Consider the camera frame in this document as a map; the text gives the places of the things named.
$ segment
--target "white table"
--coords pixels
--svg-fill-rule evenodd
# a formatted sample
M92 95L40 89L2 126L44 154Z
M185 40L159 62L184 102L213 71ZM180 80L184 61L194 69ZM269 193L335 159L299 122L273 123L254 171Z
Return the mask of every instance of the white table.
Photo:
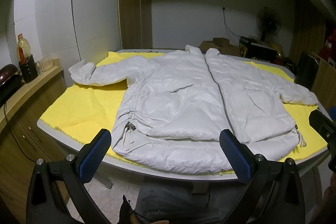
M118 52L171 52L171 50L121 50ZM285 67L262 62L262 61L257 61L257 60L251 60L247 58L242 58L242 57L233 57L237 60L242 60L242 61L253 61L259 64L265 64L273 67L278 67L281 70L283 70L289 77L295 78L294 74L288 70ZM319 104L320 110L325 114L327 117L329 115L323 108L321 104ZM76 151L79 151L83 145L74 139L70 138L63 132L59 130L52 129L50 126L48 126L46 123L44 123L42 120L38 120L37 126L45 131L47 134L55 138L61 145L66 146L67 148L70 148L73 153L76 153ZM327 150L327 147L324 147L320 151L314 153L310 157L304 159L304 160L299 160L296 161L296 164L299 169L299 174L302 176L305 174L308 170L310 170L312 167L318 165L321 163L327 156L329 155L329 152ZM165 179L172 179L172 180L183 180L183 181L192 181L192 182L210 182L210 181L228 181L228 180L236 180L237 177L235 174L225 174L225 175L183 175L183 174L175 174L175 173L169 173L169 172L164 172L164 171L158 171L158 170L153 170L149 168L144 168L141 166L133 165L124 161L120 161L118 159L115 159L110 156L105 156L103 161L103 164L113 166L115 168L119 168L122 170L127 170L132 173L138 173L142 175L147 175L147 176L152 176L152 177L159 177L159 178L165 178ZM97 174L95 176L100 182L102 182L104 185L106 185L108 188L110 188L109 182L106 181L104 178L103 174Z

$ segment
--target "wooden countertop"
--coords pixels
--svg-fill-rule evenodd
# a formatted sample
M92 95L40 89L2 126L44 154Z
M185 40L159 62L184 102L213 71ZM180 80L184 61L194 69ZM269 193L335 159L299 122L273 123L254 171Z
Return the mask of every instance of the wooden countertop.
M54 66L51 70L43 73L28 84L24 84L7 101L6 116L10 120L18 109L44 84L63 70L62 66ZM4 105L0 108L0 132L6 125L5 115L3 113Z

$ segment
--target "blue gripper pad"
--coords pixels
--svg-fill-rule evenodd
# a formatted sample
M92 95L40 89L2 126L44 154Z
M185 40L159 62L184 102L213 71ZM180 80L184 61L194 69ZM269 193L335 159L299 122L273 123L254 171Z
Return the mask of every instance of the blue gripper pad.
M111 133L101 129L93 140L78 152L75 170L82 183L90 182L111 146Z
M240 182L248 184L255 170L254 155L229 129L219 135L219 144Z

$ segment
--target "yellow towel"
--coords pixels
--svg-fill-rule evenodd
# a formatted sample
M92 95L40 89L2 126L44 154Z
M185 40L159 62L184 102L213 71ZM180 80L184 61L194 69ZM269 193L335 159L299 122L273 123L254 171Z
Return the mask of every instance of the yellow towel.
M134 55L150 58L162 54L154 52L109 52L108 57L98 63L97 66L116 63ZM293 81L279 68L254 62L248 63ZM101 87L74 84L43 113L41 120L51 128L62 131L82 144L89 143L101 128L108 130L113 128L117 110L126 89L126 81ZM285 104L285 108L295 119L298 129L307 143L306 147L300 148L297 146L287 157L294 160L305 159L327 145L323 138L309 125L309 114L317 108L316 106ZM139 165L119 156L111 148L107 154L119 160Z

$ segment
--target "cabinet handle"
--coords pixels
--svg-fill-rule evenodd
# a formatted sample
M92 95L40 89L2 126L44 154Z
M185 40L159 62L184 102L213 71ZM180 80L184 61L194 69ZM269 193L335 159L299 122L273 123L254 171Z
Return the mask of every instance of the cabinet handle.
M6 195L3 191L0 190L0 193L5 197L8 198L10 200L13 200L13 198L10 195Z
M28 127L29 130L35 135L35 137L37 138L37 140L41 143L42 141L40 140L40 138L36 135L36 133L32 130L31 127Z
M30 142L24 135L22 135L22 137L23 137L24 140L26 140L26 142L31 146L31 148L33 148L35 151L37 151L36 148L34 147L34 145L32 145L31 142Z

